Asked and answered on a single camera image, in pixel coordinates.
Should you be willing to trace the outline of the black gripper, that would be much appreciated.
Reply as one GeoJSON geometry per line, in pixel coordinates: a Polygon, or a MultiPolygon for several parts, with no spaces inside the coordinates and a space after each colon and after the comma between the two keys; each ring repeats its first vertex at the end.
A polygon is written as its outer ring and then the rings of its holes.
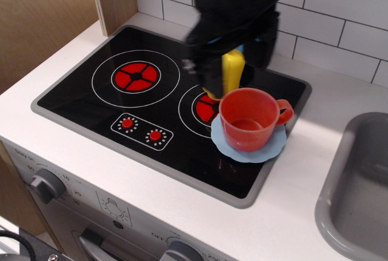
{"type": "Polygon", "coordinates": [[[266,68],[273,55],[278,31],[279,0],[195,0],[199,21],[186,43],[193,50],[182,59],[183,69],[215,98],[224,95],[222,56],[244,46],[246,64],[266,68]]]}

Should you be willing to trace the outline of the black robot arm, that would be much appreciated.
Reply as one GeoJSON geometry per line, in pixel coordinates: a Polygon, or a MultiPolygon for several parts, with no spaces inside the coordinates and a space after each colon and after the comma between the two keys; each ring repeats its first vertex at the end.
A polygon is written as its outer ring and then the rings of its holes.
{"type": "Polygon", "coordinates": [[[200,86],[218,100],[226,94],[222,56],[234,49],[246,64],[265,69],[278,32],[279,0],[195,0],[199,21],[186,39],[189,49],[184,69],[196,75],[200,86]]]}

